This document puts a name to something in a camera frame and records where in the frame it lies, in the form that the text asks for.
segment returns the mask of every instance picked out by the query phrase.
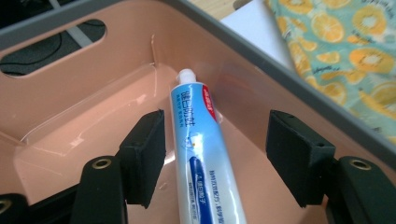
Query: toothpaste tube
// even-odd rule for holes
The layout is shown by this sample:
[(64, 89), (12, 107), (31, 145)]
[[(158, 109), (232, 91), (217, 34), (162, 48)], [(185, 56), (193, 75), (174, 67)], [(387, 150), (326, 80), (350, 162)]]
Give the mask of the toothpaste tube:
[(181, 223), (246, 223), (208, 87), (190, 69), (171, 92)]

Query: fabric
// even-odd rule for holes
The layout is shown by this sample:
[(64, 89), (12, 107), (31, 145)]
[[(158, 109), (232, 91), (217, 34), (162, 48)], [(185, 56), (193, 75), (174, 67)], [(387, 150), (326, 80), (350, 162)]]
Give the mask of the fabric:
[(396, 144), (396, 2), (266, 4), (301, 78)]

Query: white cap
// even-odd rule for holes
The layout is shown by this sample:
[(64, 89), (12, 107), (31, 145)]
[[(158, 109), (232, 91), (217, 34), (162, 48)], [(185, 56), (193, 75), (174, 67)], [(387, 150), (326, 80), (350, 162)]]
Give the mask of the white cap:
[(178, 73), (177, 81), (179, 84), (197, 82), (196, 76), (191, 69), (183, 69)]

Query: red label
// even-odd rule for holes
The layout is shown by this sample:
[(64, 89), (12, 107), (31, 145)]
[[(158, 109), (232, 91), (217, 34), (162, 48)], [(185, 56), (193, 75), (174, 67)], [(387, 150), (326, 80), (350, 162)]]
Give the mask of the red label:
[(212, 116), (212, 118), (215, 121), (217, 121), (215, 108), (213, 106), (212, 99), (210, 98), (209, 88), (205, 85), (202, 87), (202, 97), (204, 98), (204, 103), (205, 103), (207, 111)]

